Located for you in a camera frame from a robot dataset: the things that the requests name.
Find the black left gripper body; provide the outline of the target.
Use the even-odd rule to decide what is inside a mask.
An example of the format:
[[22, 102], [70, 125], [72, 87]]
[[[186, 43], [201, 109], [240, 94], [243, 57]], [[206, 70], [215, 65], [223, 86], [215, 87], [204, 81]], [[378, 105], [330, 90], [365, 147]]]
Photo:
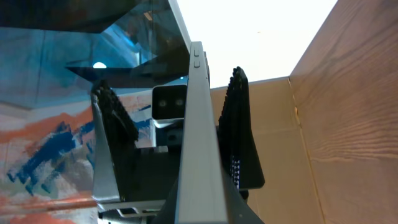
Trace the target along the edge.
[[[136, 147], [131, 156], [127, 199], [96, 202], [99, 219], [110, 223], [173, 223], [177, 209], [182, 124], [155, 129], [154, 147]], [[246, 203], [249, 190], [239, 190], [223, 170], [230, 223], [261, 223]]]

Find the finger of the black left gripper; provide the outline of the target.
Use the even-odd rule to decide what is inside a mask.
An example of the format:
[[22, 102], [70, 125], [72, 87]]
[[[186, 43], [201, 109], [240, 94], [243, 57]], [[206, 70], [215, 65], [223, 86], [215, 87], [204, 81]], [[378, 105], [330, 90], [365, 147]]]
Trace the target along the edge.
[[93, 198], [124, 202], [139, 133], [106, 80], [95, 82], [90, 97], [96, 140]]
[[223, 169], [239, 190], [265, 184], [251, 128], [248, 78], [241, 67], [233, 69], [217, 126]]

